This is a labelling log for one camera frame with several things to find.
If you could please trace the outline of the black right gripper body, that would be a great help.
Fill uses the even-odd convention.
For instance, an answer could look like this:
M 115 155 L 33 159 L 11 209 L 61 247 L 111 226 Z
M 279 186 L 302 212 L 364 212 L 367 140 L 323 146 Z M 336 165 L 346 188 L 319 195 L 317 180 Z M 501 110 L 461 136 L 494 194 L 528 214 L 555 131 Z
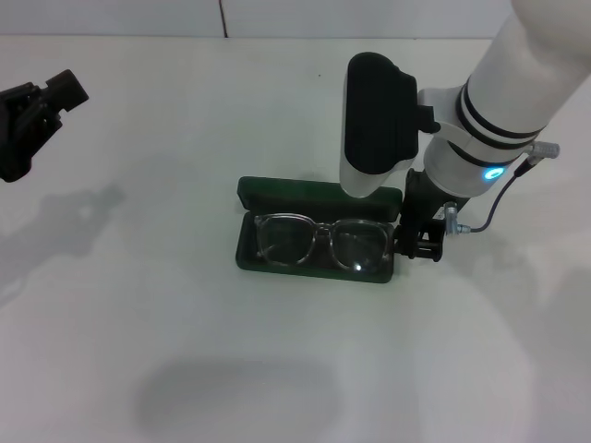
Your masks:
M 403 206 L 399 227 L 401 238 L 416 238 L 438 210 L 458 197 L 442 191 L 425 171 L 410 169 L 405 178 Z

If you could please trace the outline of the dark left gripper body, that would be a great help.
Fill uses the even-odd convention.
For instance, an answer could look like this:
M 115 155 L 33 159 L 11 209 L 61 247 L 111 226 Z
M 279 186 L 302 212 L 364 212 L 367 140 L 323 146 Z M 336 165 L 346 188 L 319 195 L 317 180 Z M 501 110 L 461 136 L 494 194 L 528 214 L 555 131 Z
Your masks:
M 1 140 L 8 141 L 18 117 L 36 94 L 35 85 L 20 85 L 1 91 Z

